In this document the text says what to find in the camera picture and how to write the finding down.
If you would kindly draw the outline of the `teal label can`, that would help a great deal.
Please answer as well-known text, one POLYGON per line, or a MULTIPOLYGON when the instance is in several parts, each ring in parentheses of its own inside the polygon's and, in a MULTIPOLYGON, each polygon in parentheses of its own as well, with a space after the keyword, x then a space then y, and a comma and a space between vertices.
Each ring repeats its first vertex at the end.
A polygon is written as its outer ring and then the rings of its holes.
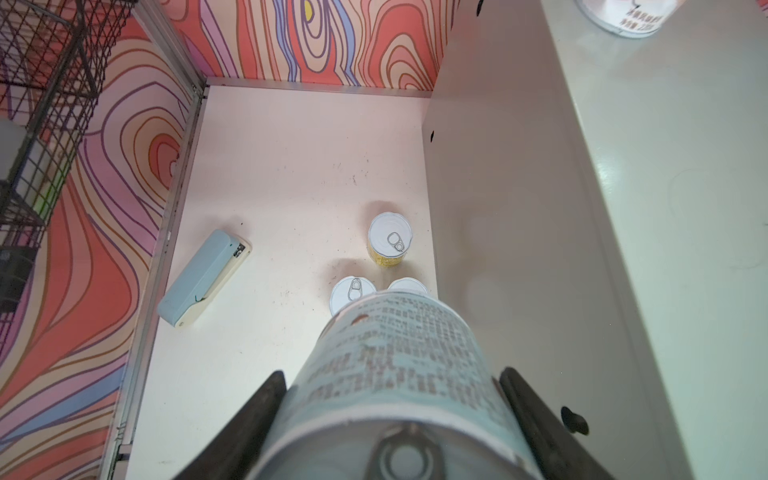
POLYGON ((329 309, 335 316, 348 304, 377 291, 376 286, 365 277, 347 276, 337 282, 332 288, 329 298, 329 309))
POLYGON ((253 479, 538 479, 466 322, 405 291, 327 325, 282 401, 253 479))

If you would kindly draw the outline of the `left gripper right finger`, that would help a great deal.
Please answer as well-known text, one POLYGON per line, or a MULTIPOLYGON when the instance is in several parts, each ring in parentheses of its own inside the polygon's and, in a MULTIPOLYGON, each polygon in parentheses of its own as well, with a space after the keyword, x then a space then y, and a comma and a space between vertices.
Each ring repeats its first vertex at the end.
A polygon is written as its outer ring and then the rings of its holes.
POLYGON ((573 436, 589 432, 582 416, 563 407, 563 422, 514 368, 501 372, 499 387, 545 479, 614 479, 573 436))

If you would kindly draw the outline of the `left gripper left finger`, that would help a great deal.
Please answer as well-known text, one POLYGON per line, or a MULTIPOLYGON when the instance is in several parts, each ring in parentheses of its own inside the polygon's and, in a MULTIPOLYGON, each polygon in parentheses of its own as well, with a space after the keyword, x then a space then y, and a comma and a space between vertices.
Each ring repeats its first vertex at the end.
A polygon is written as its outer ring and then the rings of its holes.
POLYGON ((284 372, 274 371, 175 479, 245 479, 259 459, 286 392, 284 372))

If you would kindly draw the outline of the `teal label can front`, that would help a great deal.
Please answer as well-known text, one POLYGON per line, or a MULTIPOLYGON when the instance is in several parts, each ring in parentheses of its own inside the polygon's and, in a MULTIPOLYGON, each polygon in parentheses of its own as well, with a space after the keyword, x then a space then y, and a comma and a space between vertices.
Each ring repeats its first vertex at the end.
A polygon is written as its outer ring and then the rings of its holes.
POLYGON ((405 291, 327 325, 282 401, 253 479, 538 479, 466 322, 405 291))

